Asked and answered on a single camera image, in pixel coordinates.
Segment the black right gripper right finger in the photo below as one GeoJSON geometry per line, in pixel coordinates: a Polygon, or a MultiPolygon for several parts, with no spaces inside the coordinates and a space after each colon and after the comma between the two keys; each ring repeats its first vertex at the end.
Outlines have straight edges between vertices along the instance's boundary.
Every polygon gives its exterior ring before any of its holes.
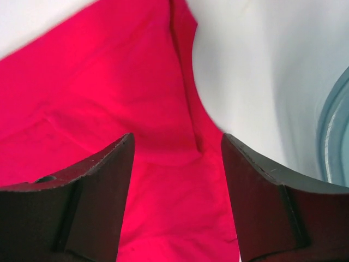
{"type": "Polygon", "coordinates": [[[348,188],[295,172],[230,134],[221,150],[242,261],[348,261],[348,188]]]}

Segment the red t shirt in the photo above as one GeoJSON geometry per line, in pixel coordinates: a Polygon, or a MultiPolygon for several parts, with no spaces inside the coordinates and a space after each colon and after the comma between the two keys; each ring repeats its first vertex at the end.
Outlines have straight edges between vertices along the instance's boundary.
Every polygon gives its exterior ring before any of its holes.
{"type": "Polygon", "coordinates": [[[118,261],[238,261],[185,1],[1,1],[1,185],[133,133],[118,261]]]}

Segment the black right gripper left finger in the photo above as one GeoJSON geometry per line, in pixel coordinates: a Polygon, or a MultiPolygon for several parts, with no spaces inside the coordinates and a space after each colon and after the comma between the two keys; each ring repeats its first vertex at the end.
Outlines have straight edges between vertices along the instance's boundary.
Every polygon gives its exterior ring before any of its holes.
{"type": "Polygon", "coordinates": [[[129,133],[33,183],[1,188],[1,261],[115,261],[135,153],[129,133]]]}

